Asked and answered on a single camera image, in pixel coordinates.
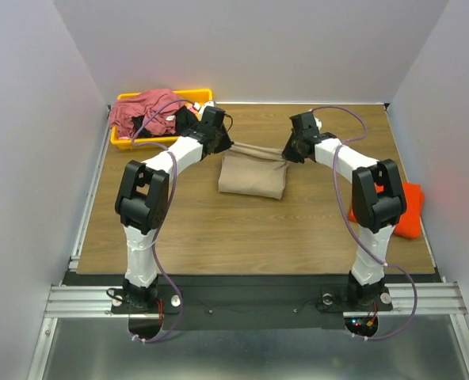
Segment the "beige t shirt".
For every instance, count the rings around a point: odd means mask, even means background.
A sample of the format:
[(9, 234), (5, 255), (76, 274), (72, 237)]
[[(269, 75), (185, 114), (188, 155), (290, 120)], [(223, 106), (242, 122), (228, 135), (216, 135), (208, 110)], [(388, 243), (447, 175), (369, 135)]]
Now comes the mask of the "beige t shirt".
[(223, 154), (218, 190), (280, 200), (288, 165), (278, 149), (236, 142)]

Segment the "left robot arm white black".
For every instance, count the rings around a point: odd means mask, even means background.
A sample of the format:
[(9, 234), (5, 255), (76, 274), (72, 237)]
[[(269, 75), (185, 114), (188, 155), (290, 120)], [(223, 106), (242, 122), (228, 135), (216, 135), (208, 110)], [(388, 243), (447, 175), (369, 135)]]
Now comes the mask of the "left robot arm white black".
[(123, 290), (115, 299), (147, 312), (156, 306), (158, 265), (156, 237), (170, 208), (178, 175), (210, 154), (228, 150), (232, 141), (224, 124), (226, 112), (205, 106), (200, 120), (163, 152), (124, 168), (115, 202), (127, 245), (128, 265)]

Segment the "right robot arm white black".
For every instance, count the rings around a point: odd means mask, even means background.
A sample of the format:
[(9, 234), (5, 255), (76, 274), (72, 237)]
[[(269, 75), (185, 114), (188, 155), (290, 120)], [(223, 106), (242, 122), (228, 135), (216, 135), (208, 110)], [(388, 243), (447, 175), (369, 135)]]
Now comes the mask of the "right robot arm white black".
[(339, 175), (351, 184), (351, 208), (359, 232), (356, 234), (344, 217), (357, 244), (345, 299), (351, 307), (363, 309), (379, 301), (384, 293), (384, 269), (389, 266), (387, 247), (407, 209), (398, 166), (391, 159), (376, 160), (352, 149), (348, 144), (355, 139), (341, 141), (329, 132), (321, 132), (312, 110), (291, 116), (290, 121), (292, 132), (283, 157), (295, 163), (311, 159), (330, 167), (336, 192)]

